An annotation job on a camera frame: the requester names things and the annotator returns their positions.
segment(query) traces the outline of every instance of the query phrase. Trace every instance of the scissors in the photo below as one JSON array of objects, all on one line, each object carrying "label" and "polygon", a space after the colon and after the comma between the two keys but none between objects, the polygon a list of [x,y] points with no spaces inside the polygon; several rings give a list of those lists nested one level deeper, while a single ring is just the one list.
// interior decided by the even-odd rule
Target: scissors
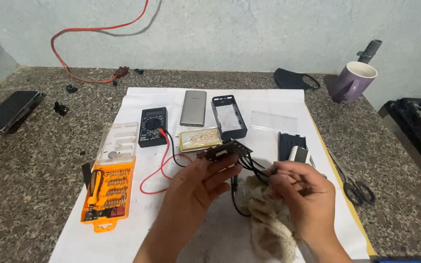
[{"label": "scissors", "polygon": [[373,191],[364,182],[358,180],[354,181],[353,176],[345,170],[334,154],[330,150],[327,151],[344,177],[344,193],[347,196],[347,199],[351,201],[354,206],[362,206],[364,203],[370,205],[374,204],[376,197]]}]

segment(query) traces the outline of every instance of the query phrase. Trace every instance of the multimeter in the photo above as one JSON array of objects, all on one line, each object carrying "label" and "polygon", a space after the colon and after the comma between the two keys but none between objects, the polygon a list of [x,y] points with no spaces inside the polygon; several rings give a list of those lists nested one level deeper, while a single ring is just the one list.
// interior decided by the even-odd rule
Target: multimeter
[{"label": "multimeter", "polygon": [[159,129],[167,129],[167,108],[142,110],[138,144],[141,148],[167,144]]}]

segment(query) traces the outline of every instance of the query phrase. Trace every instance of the silver power bank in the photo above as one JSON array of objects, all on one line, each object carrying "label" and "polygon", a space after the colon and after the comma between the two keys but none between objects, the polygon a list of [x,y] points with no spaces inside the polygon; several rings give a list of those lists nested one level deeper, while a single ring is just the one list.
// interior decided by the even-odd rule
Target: silver power bank
[{"label": "silver power bank", "polygon": [[187,90],[184,95],[181,126],[204,127],[207,92]]}]

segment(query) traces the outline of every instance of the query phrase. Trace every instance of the red extension cord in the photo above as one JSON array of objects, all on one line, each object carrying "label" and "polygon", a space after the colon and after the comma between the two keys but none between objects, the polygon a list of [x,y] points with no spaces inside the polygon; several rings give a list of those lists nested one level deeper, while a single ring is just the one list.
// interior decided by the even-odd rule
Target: red extension cord
[{"label": "red extension cord", "polygon": [[144,5],[144,10],[142,10],[141,15],[139,15],[134,21],[126,23],[126,24],[122,24],[122,25],[118,25],[118,26],[112,26],[112,27],[102,27],[102,28],[65,28],[63,30],[61,30],[60,32],[58,32],[56,35],[54,35],[51,38],[51,49],[53,50],[53,53],[55,53],[56,58],[61,62],[61,64],[63,65],[63,67],[66,69],[67,74],[69,74],[71,77],[73,77],[74,79],[80,80],[80,81],[84,81],[87,83],[108,83],[108,82],[112,82],[116,79],[116,76],[113,76],[113,78],[108,79],[108,80],[104,80],[104,81],[88,81],[85,79],[81,79],[78,76],[74,75],[71,73],[71,70],[69,69],[69,67],[66,65],[66,63],[61,59],[61,57],[58,55],[58,53],[56,52],[55,49],[55,39],[59,36],[61,36],[62,34],[66,33],[66,32],[71,32],[71,31],[98,31],[98,30],[109,30],[109,29],[115,29],[115,28],[120,28],[120,27],[126,27],[131,25],[132,23],[136,22],[137,20],[139,20],[139,18],[142,17],[142,15],[145,13],[145,9],[147,8],[147,3],[149,3],[149,0],[145,0],[145,5]]},{"label": "red extension cord", "polygon": [[161,171],[162,172],[162,174],[163,174],[163,176],[165,176],[167,179],[172,179],[172,177],[169,177],[169,176],[166,176],[165,175],[165,173],[163,172],[163,166],[170,160],[170,159],[172,159],[174,156],[184,156],[184,157],[186,157],[188,160],[190,160],[190,161],[192,161],[191,160],[191,158],[189,158],[187,155],[185,155],[185,154],[183,154],[183,153],[178,153],[178,154],[175,154],[175,155],[172,155],[171,157],[169,157],[165,162],[163,162],[164,160],[165,160],[165,156],[167,155],[167,152],[168,152],[168,149],[170,148],[170,141],[168,140],[168,136],[165,134],[165,132],[162,130],[162,129],[159,129],[159,131],[160,131],[160,133],[165,137],[165,139],[167,140],[167,149],[165,150],[165,153],[163,154],[163,157],[162,157],[162,161],[161,161],[161,164],[160,164],[160,167],[153,173],[153,174],[151,174],[151,175],[149,175],[148,177],[146,177],[143,181],[142,181],[142,183],[141,183],[141,185],[139,185],[139,190],[141,191],[141,193],[143,193],[143,194],[146,194],[146,195],[154,195],[154,194],[158,194],[158,193],[161,193],[161,192],[165,192],[166,190],[167,190],[167,188],[165,188],[165,189],[162,189],[162,190],[159,190],[159,191],[156,191],[156,192],[146,192],[146,191],[144,191],[143,189],[142,189],[142,185],[144,184],[144,182],[146,182],[147,181],[147,179],[149,179],[149,178],[151,178],[153,175],[155,175],[158,171]]}]

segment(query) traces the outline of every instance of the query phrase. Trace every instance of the purple mug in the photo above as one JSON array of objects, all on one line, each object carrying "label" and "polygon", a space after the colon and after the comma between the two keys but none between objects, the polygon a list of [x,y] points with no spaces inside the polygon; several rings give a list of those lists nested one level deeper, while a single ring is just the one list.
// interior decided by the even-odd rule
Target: purple mug
[{"label": "purple mug", "polygon": [[339,75],[337,83],[327,89],[335,102],[352,103],[360,97],[377,75],[376,69],[368,64],[349,62]]}]

